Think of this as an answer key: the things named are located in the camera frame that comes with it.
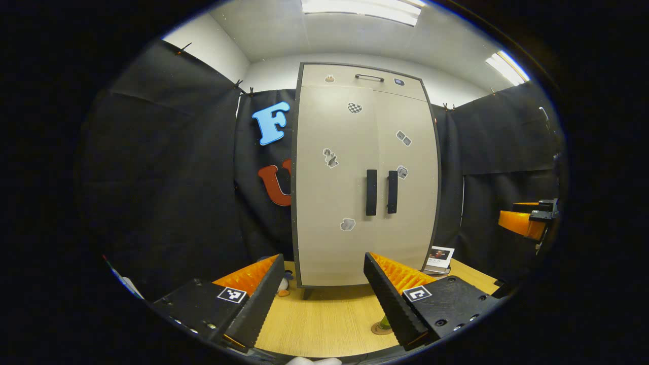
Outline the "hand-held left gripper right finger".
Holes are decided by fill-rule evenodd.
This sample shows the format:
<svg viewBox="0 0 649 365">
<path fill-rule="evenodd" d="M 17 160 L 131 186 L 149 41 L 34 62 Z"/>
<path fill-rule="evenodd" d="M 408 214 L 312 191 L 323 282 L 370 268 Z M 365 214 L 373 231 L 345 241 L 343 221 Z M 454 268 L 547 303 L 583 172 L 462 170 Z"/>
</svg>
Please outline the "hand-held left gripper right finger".
<svg viewBox="0 0 649 365">
<path fill-rule="evenodd" d="M 434 279 L 374 252 L 365 254 L 364 275 L 405 350 L 449 337 L 500 305 L 457 276 Z"/>
</svg>

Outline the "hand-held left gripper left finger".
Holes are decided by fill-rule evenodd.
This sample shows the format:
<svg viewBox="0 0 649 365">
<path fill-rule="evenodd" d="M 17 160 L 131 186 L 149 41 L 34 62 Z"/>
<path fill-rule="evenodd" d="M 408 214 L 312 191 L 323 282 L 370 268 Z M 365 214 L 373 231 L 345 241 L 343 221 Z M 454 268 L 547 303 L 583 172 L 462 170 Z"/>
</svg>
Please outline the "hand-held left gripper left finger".
<svg viewBox="0 0 649 365">
<path fill-rule="evenodd" d="M 257 343 L 284 278 L 276 254 L 217 280 L 192 279 L 153 301 L 153 309 L 193 337 L 237 351 Z"/>
</svg>

